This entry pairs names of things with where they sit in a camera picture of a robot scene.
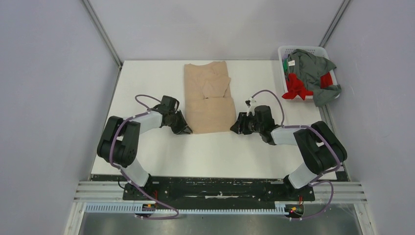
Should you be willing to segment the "green garment in basket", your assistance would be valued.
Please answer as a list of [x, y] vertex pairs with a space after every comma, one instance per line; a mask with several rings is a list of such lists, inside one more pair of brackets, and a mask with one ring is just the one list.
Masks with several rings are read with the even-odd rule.
[[282, 64], [283, 64], [283, 71], [284, 71], [284, 74], [285, 74], [285, 75], [288, 75], [288, 74], [289, 74], [288, 59], [287, 59], [287, 58], [285, 58], [285, 59], [283, 60]]

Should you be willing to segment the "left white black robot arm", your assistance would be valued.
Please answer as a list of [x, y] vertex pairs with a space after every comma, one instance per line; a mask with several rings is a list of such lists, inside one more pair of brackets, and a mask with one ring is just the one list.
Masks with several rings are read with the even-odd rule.
[[148, 183], [151, 175], [137, 160], [140, 135], [164, 126], [175, 135], [189, 135], [193, 131], [179, 110], [177, 99], [164, 95], [159, 100], [145, 94], [136, 95], [135, 99], [146, 112], [127, 118], [109, 117], [97, 146], [97, 156], [118, 169], [136, 186], [136, 195], [145, 200], [153, 195], [154, 187]]

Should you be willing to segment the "grey-green t-shirt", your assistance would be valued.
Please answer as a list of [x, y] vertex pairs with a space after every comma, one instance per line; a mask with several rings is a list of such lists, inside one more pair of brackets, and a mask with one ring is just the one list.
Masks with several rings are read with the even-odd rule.
[[322, 107], [335, 100], [342, 92], [339, 84], [322, 87], [321, 78], [330, 75], [337, 66], [329, 59], [316, 56], [302, 49], [295, 49], [288, 54], [287, 66], [290, 73], [294, 73], [304, 84], [306, 90], [313, 93], [315, 106]]

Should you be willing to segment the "white plastic laundry basket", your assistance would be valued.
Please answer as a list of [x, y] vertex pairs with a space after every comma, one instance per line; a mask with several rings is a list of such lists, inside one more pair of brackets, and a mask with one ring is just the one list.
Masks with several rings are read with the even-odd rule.
[[293, 101], [313, 101], [321, 107], [336, 99], [342, 91], [334, 69], [323, 47], [280, 46], [282, 98]]

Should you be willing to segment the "aluminium frame rails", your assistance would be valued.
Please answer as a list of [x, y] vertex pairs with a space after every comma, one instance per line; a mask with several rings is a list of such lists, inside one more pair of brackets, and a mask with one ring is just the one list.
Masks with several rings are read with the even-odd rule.
[[[363, 187], [357, 182], [335, 181], [331, 184], [319, 182], [312, 187], [314, 201], [302, 201], [306, 204], [323, 204], [330, 201], [333, 204], [354, 204], [367, 202]], [[144, 190], [138, 190], [128, 183], [122, 176], [96, 175], [91, 181], [80, 182], [74, 197], [78, 202], [96, 203], [127, 203], [141, 202], [154, 203], [155, 198]], [[275, 202], [275, 204], [295, 204], [289, 202]]]

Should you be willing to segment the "beige t-shirt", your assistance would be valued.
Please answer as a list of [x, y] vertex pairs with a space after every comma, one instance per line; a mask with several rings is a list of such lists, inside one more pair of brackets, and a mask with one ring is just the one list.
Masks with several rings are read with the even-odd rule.
[[185, 119], [194, 134], [229, 131], [236, 122], [227, 63], [184, 65]]

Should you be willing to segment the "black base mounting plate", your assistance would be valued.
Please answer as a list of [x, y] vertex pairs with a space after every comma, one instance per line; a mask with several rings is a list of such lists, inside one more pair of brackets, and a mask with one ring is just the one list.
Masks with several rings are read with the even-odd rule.
[[158, 209], [272, 209], [275, 202], [315, 200], [311, 187], [294, 189], [287, 183], [287, 179], [151, 176], [142, 189], [164, 203], [157, 203]]

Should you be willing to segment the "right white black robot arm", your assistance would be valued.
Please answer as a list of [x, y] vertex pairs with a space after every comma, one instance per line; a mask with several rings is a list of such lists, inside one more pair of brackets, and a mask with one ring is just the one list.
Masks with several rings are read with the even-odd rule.
[[347, 159], [347, 151], [323, 121], [309, 126], [277, 125], [269, 106], [240, 112], [230, 130], [239, 135], [258, 133], [269, 145], [297, 146], [303, 162], [283, 179], [283, 195], [295, 200], [302, 188], [310, 186], [324, 174], [336, 170]]

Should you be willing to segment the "red t-shirt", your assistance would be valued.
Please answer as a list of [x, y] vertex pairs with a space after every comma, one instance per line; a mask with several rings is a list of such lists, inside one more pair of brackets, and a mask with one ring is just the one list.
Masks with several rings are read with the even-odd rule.
[[[294, 73], [289, 73], [285, 78], [287, 85], [287, 92], [282, 96], [284, 99], [294, 99], [297, 96], [302, 100], [306, 100], [307, 96], [312, 96], [313, 92], [305, 88], [304, 83], [297, 78]], [[320, 87], [327, 88], [330, 85], [333, 85], [333, 80], [330, 73], [325, 74], [320, 78]]]

